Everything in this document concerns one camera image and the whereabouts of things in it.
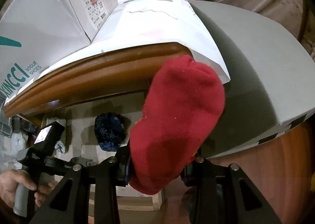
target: metal bolt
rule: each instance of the metal bolt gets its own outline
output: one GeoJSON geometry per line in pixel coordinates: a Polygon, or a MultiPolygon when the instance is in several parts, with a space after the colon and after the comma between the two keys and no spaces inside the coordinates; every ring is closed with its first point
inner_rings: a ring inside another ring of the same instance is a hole
{"type": "Polygon", "coordinates": [[[117,157],[109,157],[108,162],[110,163],[116,163],[117,162],[117,157]]]}
{"type": "Polygon", "coordinates": [[[80,164],[75,164],[75,165],[72,167],[72,169],[73,169],[74,171],[79,171],[79,170],[82,169],[82,166],[81,166],[80,164]]]}
{"type": "Polygon", "coordinates": [[[230,168],[233,170],[233,171],[237,171],[239,169],[239,166],[238,164],[231,164],[230,165],[230,168]]]}
{"type": "Polygon", "coordinates": [[[195,161],[200,164],[200,163],[204,162],[204,158],[203,157],[195,157],[195,161]]]}

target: size label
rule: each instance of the size label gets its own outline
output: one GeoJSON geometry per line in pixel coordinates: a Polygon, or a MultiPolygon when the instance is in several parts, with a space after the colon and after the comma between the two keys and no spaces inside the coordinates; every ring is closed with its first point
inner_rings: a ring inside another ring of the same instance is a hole
{"type": "Polygon", "coordinates": [[[84,0],[83,5],[93,27],[98,30],[106,20],[106,9],[101,0],[84,0]]]}

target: clothing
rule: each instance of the clothing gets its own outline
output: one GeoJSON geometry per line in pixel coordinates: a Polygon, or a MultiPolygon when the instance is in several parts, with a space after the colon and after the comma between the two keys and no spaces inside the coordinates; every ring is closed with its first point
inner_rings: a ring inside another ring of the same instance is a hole
{"type": "Polygon", "coordinates": [[[177,178],[213,130],[224,102],[223,85],[212,68],[189,55],[166,61],[130,133],[135,173],[130,185],[153,195],[177,178]]]}
{"type": "Polygon", "coordinates": [[[94,133],[100,148],[104,151],[117,151],[126,138],[123,116],[103,113],[95,118],[94,133]]]}

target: camera screen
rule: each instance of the camera screen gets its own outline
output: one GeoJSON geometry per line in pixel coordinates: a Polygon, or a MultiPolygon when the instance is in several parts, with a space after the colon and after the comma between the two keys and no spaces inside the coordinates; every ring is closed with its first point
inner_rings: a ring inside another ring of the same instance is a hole
{"type": "Polygon", "coordinates": [[[36,138],[34,144],[39,143],[39,142],[43,142],[43,141],[46,139],[47,134],[49,133],[51,127],[52,127],[52,125],[43,128],[43,129],[39,132],[39,134],[38,134],[38,136],[37,136],[37,138],[36,138]]]}

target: person's hand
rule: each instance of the person's hand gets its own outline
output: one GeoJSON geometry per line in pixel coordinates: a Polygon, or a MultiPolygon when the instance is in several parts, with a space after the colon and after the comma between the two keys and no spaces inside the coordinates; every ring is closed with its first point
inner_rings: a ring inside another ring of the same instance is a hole
{"type": "MultiPolygon", "coordinates": [[[[54,188],[55,184],[53,182],[48,183],[47,186],[39,186],[38,191],[34,195],[35,203],[38,206],[42,205],[47,195],[54,188]]],[[[14,207],[15,193],[19,183],[22,183],[30,190],[35,191],[37,189],[36,184],[29,175],[21,170],[9,170],[0,175],[0,198],[10,208],[14,207]]]]}

